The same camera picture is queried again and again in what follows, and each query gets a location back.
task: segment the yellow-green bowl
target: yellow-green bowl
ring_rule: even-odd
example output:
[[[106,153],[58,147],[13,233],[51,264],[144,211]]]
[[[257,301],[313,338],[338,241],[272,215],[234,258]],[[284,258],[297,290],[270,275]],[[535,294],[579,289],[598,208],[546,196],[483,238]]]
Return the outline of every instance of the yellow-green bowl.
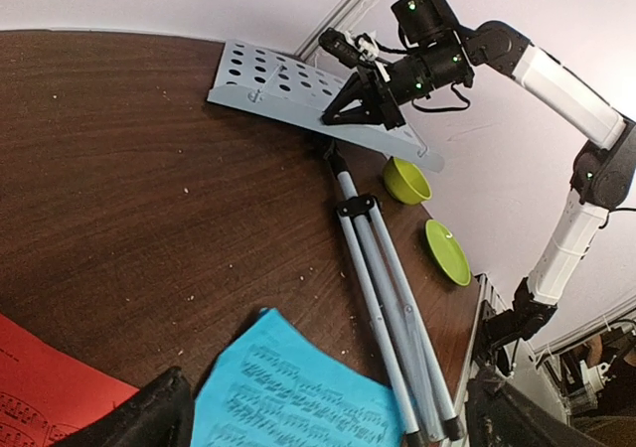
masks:
[[[403,204],[414,206],[432,197],[428,181],[410,162],[392,157],[385,164],[382,174],[389,194]]]

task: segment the green plate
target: green plate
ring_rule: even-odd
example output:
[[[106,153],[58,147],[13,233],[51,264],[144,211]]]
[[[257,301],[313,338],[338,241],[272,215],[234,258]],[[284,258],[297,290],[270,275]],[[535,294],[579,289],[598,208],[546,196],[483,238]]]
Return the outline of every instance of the green plate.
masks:
[[[430,220],[426,222],[425,231],[430,251],[444,273],[459,286],[468,286],[472,279],[468,260],[450,230]]]

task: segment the wall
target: wall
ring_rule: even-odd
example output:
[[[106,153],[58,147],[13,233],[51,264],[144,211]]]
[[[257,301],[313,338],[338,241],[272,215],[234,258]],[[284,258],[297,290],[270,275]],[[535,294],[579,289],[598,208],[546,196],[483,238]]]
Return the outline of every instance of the wall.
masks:
[[[0,29],[238,38],[293,52],[340,0],[0,0]]]
[[[398,46],[397,21],[383,0],[356,28],[378,31]],[[620,111],[636,117],[635,0],[448,0],[460,21],[476,27],[506,21],[556,55]],[[319,62],[333,67],[327,58]],[[563,209],[571,163],[584,138],[510,80],[476,69],[466,90],[469,111],[423,115],[407,109],[418,133],[446,159],[428,174],[433,199],[426,207],[447,224],[468,253],[475,273],[488,272],[510,302],[543,251]],[[448,89],[429,105],[453,103]],[[636,206],[632,191],[628,204]],[[624,301],[636,280],[636,215],[616,214],[596,237],[571,279],[559,311],[534,346],[584,326]]]

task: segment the robotic arm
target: robotic arm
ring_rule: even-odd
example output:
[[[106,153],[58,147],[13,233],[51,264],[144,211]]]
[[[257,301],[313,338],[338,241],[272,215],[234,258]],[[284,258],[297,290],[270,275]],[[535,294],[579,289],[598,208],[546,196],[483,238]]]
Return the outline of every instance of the robotic arm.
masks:
[[[461,26],[446,0],[399,0],[392,6],[404,50],[376,70],[373,55],[335,30],[320,43],[349,68],[356,67],[323,114],[328,125],[404,124],[399,106],[440,87],[470,87],[472,66],[487,65],[514,80],[563,116],[588,142],[574,160],[565,209],[539,263],[519,285],[513,309],[485,321],[491,353],[529,339],[557,309],[563,289],[609,212],[627,197],[636,168],[635,123],[524,35],[502,22],[477,30]],[[358,37],[358,42],[370,37]]]

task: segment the dark brown tabletop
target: dark brown tabletop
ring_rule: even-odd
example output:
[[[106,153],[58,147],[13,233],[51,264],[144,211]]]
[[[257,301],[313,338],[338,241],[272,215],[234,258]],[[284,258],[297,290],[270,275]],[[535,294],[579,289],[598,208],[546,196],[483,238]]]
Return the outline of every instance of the dark brown tabletop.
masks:
[[[258,307],[384,380],[335,219],[339,188],[305,131],[205,103],[222,44],[0,34],[0,313],[141,386],[196,384]],[[426,255],[429,215],[390,199],[382,156],[344,147],[377,195],[454,391],[478,287]]]

